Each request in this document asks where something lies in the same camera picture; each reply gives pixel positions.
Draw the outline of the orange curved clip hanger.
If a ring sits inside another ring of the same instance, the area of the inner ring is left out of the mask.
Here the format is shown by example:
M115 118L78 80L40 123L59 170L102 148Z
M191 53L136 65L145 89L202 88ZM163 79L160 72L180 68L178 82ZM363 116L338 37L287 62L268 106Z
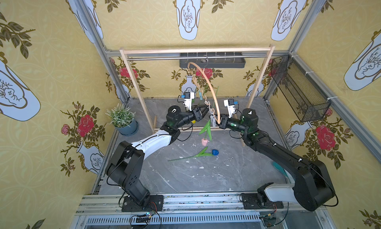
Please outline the orange curved clip hanger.
M210 107L210 104L208 106L209 106L209 108L212 109L213 117L216 120L216 123L219 125L221 123L221 113L220 113L220 108L219 108L219 104L218 104L217 97L216 97L216 92L214 91L213 86L212 86L209 78L205 74L204 70L194 62L189 62L187 65L187 68L190 69L191 65L193 65L201 73L201 75L205 79L205 81L206 81L206 83L210 89L210 92L211 92L213 100L214 100L215 107Z

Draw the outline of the grey clothes peg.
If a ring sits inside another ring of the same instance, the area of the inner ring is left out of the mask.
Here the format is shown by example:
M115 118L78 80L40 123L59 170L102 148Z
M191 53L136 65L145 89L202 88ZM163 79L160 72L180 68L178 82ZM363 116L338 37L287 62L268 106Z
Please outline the grey clothes peg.
M216 118L215 115L210 115L210 125L211 127L216 127Z

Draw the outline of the pink tulip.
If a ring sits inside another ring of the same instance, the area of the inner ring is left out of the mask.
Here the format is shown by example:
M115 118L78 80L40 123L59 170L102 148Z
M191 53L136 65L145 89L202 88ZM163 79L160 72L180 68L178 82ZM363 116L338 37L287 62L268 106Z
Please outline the pink tulip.
M209 116L210 115L213 115L213 113L212 113L212 109L211 108L209 108ZM203 138L202 138L202 140L201 140L201 144L203 145L203 146L207 146L207 144L210 142L210 141L212 141L212 133L211 133L211 131L212 131L212 129L213 129L213 127L211 127L211 125L210 125L210 117L209 117L209 121L206 123L206 125L202 128L202 130L199 132L199 134L201 135L201 134L205 134L204 136L203 136Z

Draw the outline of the blue tulip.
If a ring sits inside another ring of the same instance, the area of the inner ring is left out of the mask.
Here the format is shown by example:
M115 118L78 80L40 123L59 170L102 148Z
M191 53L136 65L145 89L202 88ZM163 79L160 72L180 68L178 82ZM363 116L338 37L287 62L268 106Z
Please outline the blue tulip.
M219 155L219 150L217 149L212 149L210 152L208 152L208 147L203 148L199 153L197 153L194 156L190 157L179 157L176 159L170 159L168 161L177 161L177 160L183 160L183 159L188 159L188 158L198 158L198 157L214 157Z

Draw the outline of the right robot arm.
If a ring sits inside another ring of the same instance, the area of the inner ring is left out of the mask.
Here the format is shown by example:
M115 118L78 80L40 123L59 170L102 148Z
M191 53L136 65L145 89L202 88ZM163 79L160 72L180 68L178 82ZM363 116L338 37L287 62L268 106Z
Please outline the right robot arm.
M239 119L221 115L218 126L241 133L246 146L269 157L294 179L293 183L264 185L262 191L265 199L271 202L298 203L312 212L337 197L322 161L310 161L279 145L267 132L258 128L258 120L256 111L246 108Z

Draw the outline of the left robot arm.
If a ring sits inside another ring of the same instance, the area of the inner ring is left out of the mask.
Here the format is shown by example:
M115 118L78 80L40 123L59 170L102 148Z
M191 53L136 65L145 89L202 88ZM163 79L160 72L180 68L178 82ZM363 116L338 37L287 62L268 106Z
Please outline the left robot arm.
M177 105L169 107L166 121L156 133L133 143L119 143L106 167L107 178L114 181L114 186L121 187L135 205L148 207L150 192L140 181L143 161L174 143L183 126L201 121L207 114L207 105L197 105L191 111L182 111Z

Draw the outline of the teal clothes peg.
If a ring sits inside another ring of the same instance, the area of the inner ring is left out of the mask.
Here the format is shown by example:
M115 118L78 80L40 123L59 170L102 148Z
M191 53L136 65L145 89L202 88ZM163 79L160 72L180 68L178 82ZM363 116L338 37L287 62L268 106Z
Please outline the teal clothes peg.
M199 99L203 100L202 92L200 90L198 91L198 95L199 95Z

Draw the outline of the wooden clothes rack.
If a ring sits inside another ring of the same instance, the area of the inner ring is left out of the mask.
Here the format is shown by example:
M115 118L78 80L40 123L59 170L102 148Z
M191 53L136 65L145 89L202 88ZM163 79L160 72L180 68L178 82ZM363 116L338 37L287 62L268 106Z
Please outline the wooden clothes rack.
M124 47L121 47L120 48L120 54L121 54L121 57L123 59L123 61L125 62L125 65L126 65L126 68L131 76L131 80L133 82L133 85L134 87L136 88L136 92L137 92L137 95L138 95L138 98L140 100L140 103L143 107L143 110L144 110L144 113L146 115L146 118L147 118L147 121L149 123L149 126L151 128L151 131L153 133L157 132L159 130L159 128L156 128L156 120L157 120L157 116L155 116L154 118L154 121L151 119L150 115L149 115L149 111L148 111L148 108L146 106L146 103L144 101L144 98L141 94L141 91L139 89L139 86L138 86L138 82L137 82L137 79L135 78L135 74L134 72L132 71L132 67L130 65L130 60L136 60L136 61L153 61L153 60L172 60L172 59L191 59L193 57L181 57L180 54L181 53L227 53L227 52L232 52L232 53L236 53L236 52L264 52L266 51L266 55L264 55L264 61L263 61L263 65L262 65L262 68L260 70L260 73L258 75L258 78L257 78L257 81L256 84L255 84L255 89L254 91L256 91L258 89L258 85L260 83L260 81L262 81L263 79L263 75L264 75L264 72L268 66L268 63L269 63L269 60L273 54L275 50L275 46L270 44L269 47L242 47L242 48L234 48L234 47L225 47L225 48L188 48L188 49L154 49L154 50L125 50ZM157 55L169 55L169 54L177 54L179 56L176 55L176 57L155 57L155 58L132 58L132 59L128 59L128 57L130 55L137 55L137 56L142 56L142 55L154 55L154 56L157 56ZM249 56L249 55L229 55L229 56L219 56L219 55L215 55L215 56L200 56L200 57L196 57L195 56L195 59L201 59L201 58L204 58L204 59L212 59L212 58L257 58L257 57L263 57L262 55L261 56ZM196 78L196 74L192 75L192 80L190 80L190 83L193 83L195 84L196 86L196 89L200 90L202 93L202 89L199 85L199 83L197 82L197 78Z

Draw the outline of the potted green plant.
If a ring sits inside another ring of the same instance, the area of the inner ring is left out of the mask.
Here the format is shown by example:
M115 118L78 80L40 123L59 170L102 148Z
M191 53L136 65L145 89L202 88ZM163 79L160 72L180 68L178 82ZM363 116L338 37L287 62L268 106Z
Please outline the potted green plant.
M124 136L131 136L138 131L139 124L135 119L136 113L121 104L108 109L106 115L111 124Z

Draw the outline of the small circuit board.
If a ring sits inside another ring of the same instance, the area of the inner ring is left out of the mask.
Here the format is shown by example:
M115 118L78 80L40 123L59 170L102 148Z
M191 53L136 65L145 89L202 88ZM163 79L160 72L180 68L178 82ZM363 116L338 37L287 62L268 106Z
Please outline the small circuit board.
M135 215L135 223L145 223L148 224L151 218L154 216L153 213L146 213L142 215Z

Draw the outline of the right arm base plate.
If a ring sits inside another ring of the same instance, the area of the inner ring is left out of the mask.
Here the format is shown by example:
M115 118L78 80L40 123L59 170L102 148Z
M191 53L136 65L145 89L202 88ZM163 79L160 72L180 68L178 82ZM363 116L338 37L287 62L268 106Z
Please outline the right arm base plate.
M282 202L272 202L264 194L260 193L241 193L239 196L243 203L244 209L283 209Z

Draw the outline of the aluminium mounting rail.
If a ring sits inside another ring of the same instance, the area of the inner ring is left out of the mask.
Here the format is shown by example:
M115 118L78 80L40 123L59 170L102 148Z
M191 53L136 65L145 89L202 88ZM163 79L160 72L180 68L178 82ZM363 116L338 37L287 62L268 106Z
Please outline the aluminium mounting rail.
M165 225L255 223L262 229L335 229L328 209L320 207L314 212L296 203L283 202L283 209L244 209L239 196L244 192L186 192L158 193L164 196L161 212L122 212L127 195L85 195L75 213L72 229L91 226L132 228L163 228ZM153 213L148 224L135 223L135 215Z

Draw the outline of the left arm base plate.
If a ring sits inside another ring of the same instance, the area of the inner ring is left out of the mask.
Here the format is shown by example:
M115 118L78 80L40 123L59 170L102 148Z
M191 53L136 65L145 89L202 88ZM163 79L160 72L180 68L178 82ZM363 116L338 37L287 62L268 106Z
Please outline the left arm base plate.
M130 196L124 197L122 212L143 212L157 211L161 212L164 205L163 195L150 195L142 202L136 202Z

